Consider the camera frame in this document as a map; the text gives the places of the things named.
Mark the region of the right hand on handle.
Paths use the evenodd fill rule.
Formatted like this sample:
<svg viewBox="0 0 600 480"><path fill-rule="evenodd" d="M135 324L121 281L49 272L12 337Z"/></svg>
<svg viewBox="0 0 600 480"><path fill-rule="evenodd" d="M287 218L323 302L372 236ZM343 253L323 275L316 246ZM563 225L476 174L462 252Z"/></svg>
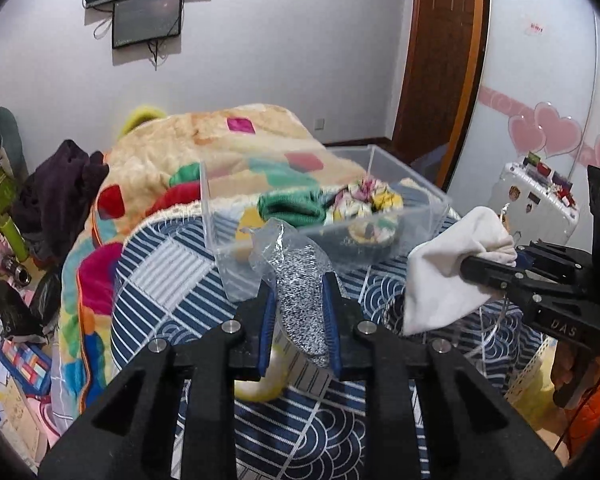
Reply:
<svg viewBox="0 0 600 480"><path fill-rule="evenodd" d="M568 341L558 341L550 380L558 408L575 408L600 377L600 356Z"/></svg>

